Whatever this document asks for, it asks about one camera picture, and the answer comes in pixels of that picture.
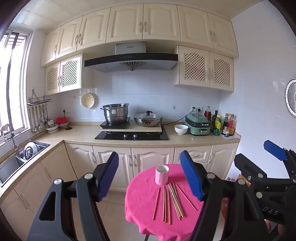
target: wall-mounted strainer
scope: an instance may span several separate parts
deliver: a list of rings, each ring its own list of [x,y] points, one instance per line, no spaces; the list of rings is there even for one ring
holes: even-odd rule
[[[296,78],[288,82],[285,91],[285,99],[289,112],[296,117]]]

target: green electric cooker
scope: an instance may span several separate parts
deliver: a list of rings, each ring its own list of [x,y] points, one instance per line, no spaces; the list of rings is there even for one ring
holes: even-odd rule
[[[210,133],[211,124],[202,114],[188,114],[185,123],[188,131],[194,136],[203,136]]]

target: round table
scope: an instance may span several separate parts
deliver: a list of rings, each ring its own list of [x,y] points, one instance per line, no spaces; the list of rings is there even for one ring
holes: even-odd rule
[[[199,217],[203,202],[192,195],[189,184],[180,164],[167,164],[170,168],[168,183],[175,183],[181,188],[197,211],[189,204],[177,188],[181,207],[185,217],[179,221],[173,200],[170,196],[171,225],[162,221],[163,186],[155,183],[155,167],[140,172],[130,182],[125,197],[125,213],[128,222],[139,226],[141,234],[155,235],[159,241],[188,240]],[[155,219],[152,220],[158,187],[161,187]]]

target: gas stove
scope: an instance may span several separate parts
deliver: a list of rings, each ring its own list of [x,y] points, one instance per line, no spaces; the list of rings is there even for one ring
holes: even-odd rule
[[[161,132],[132,132],[132,131],[101,131],[96,140],[122,140],[122,141],[168,141],[165,128]]]

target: cabinet door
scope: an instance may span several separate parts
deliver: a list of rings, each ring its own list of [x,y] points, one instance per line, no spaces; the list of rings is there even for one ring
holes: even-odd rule
[[[98,164],[92,146],[70,143],[65,143],[65,145],[78,179],[84,174],[94,171]]]
[[[45,68],[45,94],[59,93],[60,62]]]
[[[181,152],[186,150],[192,160],[197,163],[206,163],[209,160],[212,146],[197,146],[197,147],[176,147],[174,155],[174,164],[180,164]]]
[[[234,91],[233,59],[210,53],[211,88]]]
[[[41,56],[41,66],[55,59],[61,28],[62,27],[59,27],[46,35]]]
[[[213,33],[214,48],[238,57],[237,41],[232,22],[208,13]]]
[[[36,213],[50,185],[51,182],[39,163],[15,186],[15,191],[29,209]]]
[[[77,180],[64,144],[44,158],[41,165],[51,183],[56,178],[61,178],[64,182]]]
[[[15,233],[21,240],[26,241],[34,213],[20,199],[14,189],[5,198],[0,208]]]
[[[178,6],[181,41],[213,48],[213,35],[207,12]]]
[[[139,172],[153,166],[172,164],[174,159],[174,147],[170,148],[137,148],[132,147],[133,173]]]
[[[106,8],[83,16],[77,50],[106,43],[110,9]]]
[[[181,85],[210,87],[209,52],[179,46],[179,71]]]
[[[56,58],[76,51],[82,17],[65,23],[59,34]]]
[[[106,43],[143,39],[143,4],[111,8]]]
[[[238,143],[212,146],[206,168],[207,172],[213,172],[224,180],[234,159],[237,147]]]
[[[181,41],[177,6],[144,3],[143,39]]]
[[[126,188],[133,179],[131,149],[129,147],[105,146],[93,146],[93,149],[98,164],[107,162],[112,152],[117,152],[119,166],[111,183],[110,190],[126,191]]]
[[[61,61],[60,92],[81,88],[81,54]]]

